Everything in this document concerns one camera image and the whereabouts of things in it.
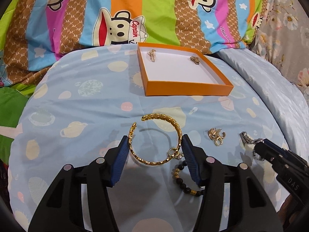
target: gold chain bracelet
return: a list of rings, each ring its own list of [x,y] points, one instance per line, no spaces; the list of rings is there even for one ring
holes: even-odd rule
[[[176,148],[173,148],[174,150],[174,153],[172,155],[170,155],[168,153],[168,157],[167,159],[163,160],[163,161],[158,161],[158,162],[151,162],[151,161],[146,161],[140,157],[138,157],[136,155],[136,153],[133,151],[133,148],[132,148],[132,136],[133,136],[133,132],[136,128],[136,122],[133,123],[130,131],[129,131],[129,149],[130,149],[130,152],[132,153],[132,155],[141,163],[145,164],[145,165],[150,165],[150,166],[158,166],[158,165],[162,165],[164,163],[167,163],[169,162],[171,159],[174,159],[176,158],[177,156],[179,156],[179,149],[180,149],[180,146],[181,146],[181,139],[182,139],[182,132],[181,132],[181,129],[180,129],[180,126],[179,124],[176,122],[175,119],[173,119],[172,117],[170,116],[167,116],[165,114],[159,114],[159,113],[151,113],[151,114],[147,114],[147,115],[144,115],[142,117],[142,121],[147,121],[147,120],[152,120],[152,119],[161,119],[161,120],[165,120],[167,122],[169,122],[175,129],[176,129],[176,132],[177,132],[177,135],[178,135],[178,144],[177,144],[177,147]]]

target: screw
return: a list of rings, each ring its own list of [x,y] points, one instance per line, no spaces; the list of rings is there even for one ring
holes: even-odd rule
[[[208,163],[214,163],[216,160],[214,159],[214,157],[207,157],[207,158],[206,158],[206,161],[207,161]]]
[[[102,164],[102,163],[105,162],[105,159],[104,158],[97,158],[95,162],[98,163],[98,164]]]
[[[241,163],[241,164],[239,165],[239,167],[240,167],[241,169],[243,169],[243,170],[246,170],[246,169],[248,168],[248,165],[245,164],[245,163]]]
[[[72,166],[71,166],[70,164],[66,164],[66,165],[64,165],[64,167],[63,167],[63,169],[64,169],[65,171],[69,171],[71,168],[72,168]]]

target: orange box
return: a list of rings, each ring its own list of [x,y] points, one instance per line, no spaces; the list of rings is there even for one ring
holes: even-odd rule
[[[155,62],[147,54],[156,50]],[[228,96],[232,83],[201,52],[167,44],[138,43],[138,62],[146,96]],[[200,64],[190,60],[199,57]]]

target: light blue bedsheet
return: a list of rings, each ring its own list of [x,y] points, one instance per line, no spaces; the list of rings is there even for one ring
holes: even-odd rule
[[[270,63],[248,49],[226,49],[219,56],[260,95],[284,134],[289,148],[309,158],[309,107],[300,90]]]
[[[252,138],[269,138],[287,147],[257,93],[224,61],[209,57],[235,85],[228,97],[145,97],[136,47],[117,45],[72,52],[55,63],[40,82],[20,118],[23,133],[11,147],[9,191],[18,222],[28,228],[38,203],[63,165],[79,167],[104,156],[135,121],[136,153],[150,161],[165,159],[177,143],[177,134],[165,122],[142,122],[141,117],[148,113],[175,118],[194,145],[223,164],[247,163],[278,209],[286,190],[275,180],[271,164],[253,160],[252,146],[243,146],[239,137],[246,131]],[[213,127],[226,132],[220,147],[207,135]],[[171,172],[178,163],[174,159],[151,167],[128,157],[120,181],[109,189],[121,232],[147,232],[144,228],[148,226],[156,231],[192,231],[201,197],[184,194],[175,184]],[[187,167],[180,175],[189,187],[198,190]],[[227,194],[222,228],[227,225],[228,210]],[[87,215],[85,221],[89,228]]]

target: pink stripe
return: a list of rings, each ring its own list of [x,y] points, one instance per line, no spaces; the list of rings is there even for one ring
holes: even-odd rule
[[[55,53],[56,60],[59,60],[62,55],[59,53],[60,38],[62,31],[62,23],[65,15],[65,9],[69,0],[61,2],[61,8],[53,11],[49,6],[46,7],[47,27],[49,31],[49,39],[52,46],[52,52]]]
[[[217,8],[215,11],[215,15],[219,24],[219,27],[217,29],[217,33],[219,36],[221,36],[226,44],[234,43],[235,40],[232,37],[230,30],[228,28],[227,24],[227,16],[229,12],[228,7],[228,0],[218,0],[217,1]]]

